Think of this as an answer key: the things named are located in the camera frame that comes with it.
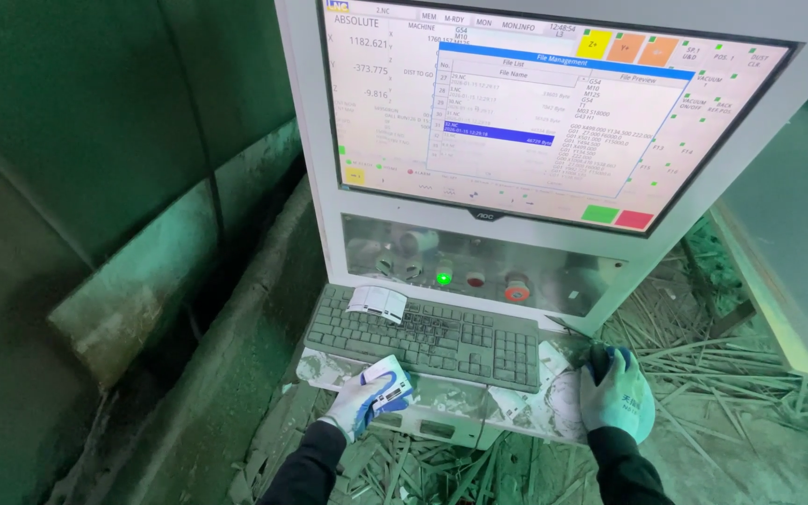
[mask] monitor screen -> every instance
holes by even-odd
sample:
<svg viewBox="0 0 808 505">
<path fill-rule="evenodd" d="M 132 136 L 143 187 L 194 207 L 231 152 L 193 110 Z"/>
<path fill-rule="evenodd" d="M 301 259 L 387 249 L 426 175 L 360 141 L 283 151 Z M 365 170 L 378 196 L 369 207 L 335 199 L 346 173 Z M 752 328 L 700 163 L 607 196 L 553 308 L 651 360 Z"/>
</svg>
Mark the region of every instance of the monitor screen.
<svg viewBox="0 0 808 505">
<path fill-rule="evenodd" d="M 323 1 L 342 188 L 638 235 L 794 46 Z"/>
</svg>

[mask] blue selection bar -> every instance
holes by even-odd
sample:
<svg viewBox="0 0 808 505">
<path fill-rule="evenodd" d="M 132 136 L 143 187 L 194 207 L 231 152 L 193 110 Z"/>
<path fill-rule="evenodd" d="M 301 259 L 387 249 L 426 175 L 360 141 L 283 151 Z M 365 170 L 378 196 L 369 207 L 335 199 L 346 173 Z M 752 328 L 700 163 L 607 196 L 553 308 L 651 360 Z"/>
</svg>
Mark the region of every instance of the blue selection bar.
<svg viewBox="0 0 808 505">
<path fill-rule="evenodd" d="M 591 68 L 594 70 L 610 70 L 612 72 L 625 72 L 626 74 L 669 77 L 671 79 L 681 79 L 683 81 L 690 81 L 694 78 L 694 72 L 691 72 L 690 70 L 676 70 L 674 68 L 633 65 L 632 63 L 615 63 L 612 61 L 600 61 L 599 59 L 563 57 L 542 53 L 530 53 L 527 51 L 501 50 L 499 48 L 470 46 L 467 44 L 457 44 L 454 42 L 439 42 L 438 50 L 478 54 L 496 58 L 522 59 L 525 61 L 536 61 L 538 63 L 550 63 L 552 65 L 578 66 L 580 68 Z"/>
<path fill-rule="evenodd" d="M 461 135 L 473 135 L 475 137 L 497 138 L 499 140 L 509 140 L 510 142 L 523 142 L 525 144 L 551 145 L 554 143 L 553 135 L 491 128 L 455 121 L 444 121 L 444 131 Z"/>
</svg>

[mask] work glove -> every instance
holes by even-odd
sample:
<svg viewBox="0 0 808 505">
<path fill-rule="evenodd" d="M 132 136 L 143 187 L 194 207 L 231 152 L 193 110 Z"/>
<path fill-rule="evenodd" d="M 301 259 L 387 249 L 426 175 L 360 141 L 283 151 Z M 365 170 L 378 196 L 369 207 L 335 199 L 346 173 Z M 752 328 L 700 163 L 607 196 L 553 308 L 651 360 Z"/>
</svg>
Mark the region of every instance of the work glove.
<svg viewBox="0 0 808 505">
<path fill-rule="evenodd" d="M 400 411 L 408 407 L 406 396 L 388 402 L 379 412 L 373 408 L 373 402 L 393 385 L 394 375 L 391 373 L 376 377 L 376 380 L 364 384 L 364 378 L 357 374 L 342 386 L 336 401 L 326 415 L 318 420 L 328 422 L 345 434 L 347 442 L 353 443 L 366 430 L 367 425 L 376 415 L 382 412 Z"/>
<path fill-rule="evenodd" d="M 591 363 L 582 367 L 579 385 L 582 422 L 589 432 L 612 426 L 637 438 L 647 381 L 641 375 L 635 356 L 624 347 L 618 351 L 613 346 L 607 348 L 610 370 L 600 384 L 594 384 Z"/>
</svg>

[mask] paper sheet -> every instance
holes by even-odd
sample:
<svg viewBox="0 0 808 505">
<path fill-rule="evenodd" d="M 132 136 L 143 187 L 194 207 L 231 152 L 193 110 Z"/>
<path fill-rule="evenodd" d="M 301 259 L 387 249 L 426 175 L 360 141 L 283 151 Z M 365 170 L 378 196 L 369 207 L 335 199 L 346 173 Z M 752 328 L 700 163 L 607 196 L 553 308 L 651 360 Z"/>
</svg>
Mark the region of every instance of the paper sheet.
<svg viewBox="0 0 808 505">
<path fill-rule="evenodd" d="M 376 286 L 361 286 L 353 291 L 345 312 L 375 314 L 400 325 L 405 306 L 407 297 L 401 293 Z"/>
</svg>

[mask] dusty floor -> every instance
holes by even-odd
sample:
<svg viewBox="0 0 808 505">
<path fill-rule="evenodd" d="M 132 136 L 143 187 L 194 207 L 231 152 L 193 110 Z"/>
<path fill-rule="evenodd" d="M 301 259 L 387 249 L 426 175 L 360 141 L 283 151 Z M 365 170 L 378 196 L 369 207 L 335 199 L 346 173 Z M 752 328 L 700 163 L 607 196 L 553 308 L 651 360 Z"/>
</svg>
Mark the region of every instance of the dusty floor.
<svg viewBox="0 0 808 505">
<path fill-rule="evenodd" d="M 703 289 L 724 316 L 744 300 L 742 286 L 706 222 L 688 238 L 707 278 Z M 808 382 L 783 372 L 758 317 L 722 343 L 695 345 L 709 338 L 712 317 L 687 263 L 676 247 L 597 335 L 634 349 L 657 397 L 656 426 L 641 453 L 676 503 L 808 505 Z M 277 392 L 272 420 L 252 442 L 257 461 L 247 474 L 240 465 L 232 501 L 245 500 L 245 476 L 254 496 L 266 488 L 331 399 L 306 384 Z M 374 427 L 348 449 L 342 467 L 331 499 L 339 505 L 600 503 L 587 447 L 514 433 L 486 454 Z"/>
</svg>

